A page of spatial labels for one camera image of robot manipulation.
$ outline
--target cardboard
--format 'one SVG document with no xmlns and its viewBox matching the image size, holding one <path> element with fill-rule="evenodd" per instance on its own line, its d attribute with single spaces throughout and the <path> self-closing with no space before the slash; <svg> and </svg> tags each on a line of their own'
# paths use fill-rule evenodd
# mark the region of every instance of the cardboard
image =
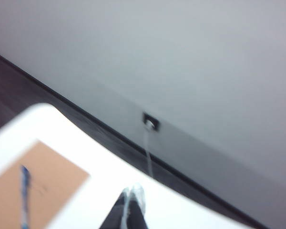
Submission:
<svg viewBox="0 0 286 229">
<path fill-rule="evenodd" d="M 88 174 L 39 142 L 0 176 L 0 229 L 21 225 L 21 172 L 30 172 L 29 227 L 44 228 L 64 206 Z"/>
</svg>

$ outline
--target floor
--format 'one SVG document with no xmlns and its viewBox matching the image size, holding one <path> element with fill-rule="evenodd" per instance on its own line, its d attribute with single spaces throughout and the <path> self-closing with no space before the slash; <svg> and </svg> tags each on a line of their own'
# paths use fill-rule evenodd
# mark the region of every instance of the floor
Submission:
<svg viewBox="0 0 286 229">
<path fill-rule="evenodd" d="M 54 105 L 90 137 L 134 167 L 147 173 L 146 157 L 142 152 L 112 133 L 105 125 L 66 103 L 0 57 L 0 128 L 35 103 Z M 216 198 L 180 179 L 156 162 L 153 162 L 153 172 L 155 179 L 184 196 L 249 226 L 260 228 L 254 220 L 252 221 L 237 210 L 223 205 Z"/>
</svg>

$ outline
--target wall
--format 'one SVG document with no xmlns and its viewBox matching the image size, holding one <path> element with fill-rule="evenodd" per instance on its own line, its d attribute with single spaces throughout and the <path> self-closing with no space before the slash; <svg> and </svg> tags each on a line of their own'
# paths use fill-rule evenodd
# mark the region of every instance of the wall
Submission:
<svg viewBox="0 0 286 229">
<path fill-rule="evenodd" d="M 0 0 L 0 54 L 271 228 L 286 228 L 286 0 Z"/>
</svg>

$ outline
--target blue pen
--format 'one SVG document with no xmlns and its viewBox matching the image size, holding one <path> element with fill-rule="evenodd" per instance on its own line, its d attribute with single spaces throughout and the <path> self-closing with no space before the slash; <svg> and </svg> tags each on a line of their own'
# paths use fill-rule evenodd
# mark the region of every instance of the blue pen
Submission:
<svg viewBox="0 0 286 229">
<path fill-rule="evenodd" d="M 28 187 L 30 182 L 30 173 L 28 169 L 21 166 L 21 229 L 29 229 L 28 225 Z"/>
</svg>

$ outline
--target power cord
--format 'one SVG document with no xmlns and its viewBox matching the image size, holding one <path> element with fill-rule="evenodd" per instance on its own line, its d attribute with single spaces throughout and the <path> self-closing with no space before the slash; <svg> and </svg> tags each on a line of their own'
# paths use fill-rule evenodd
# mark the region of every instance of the power cord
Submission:
<svg viewBox="0 0 286 229">
<path fill-rule="evenodd" d="M 153 178 L 152 160 L 149 152 L 149 133 L 154 130 L 155 126 L 150 120 L 146 120 L 144 132 L 144 149 L 147 157 L 148 174 Z"/>
</svg>

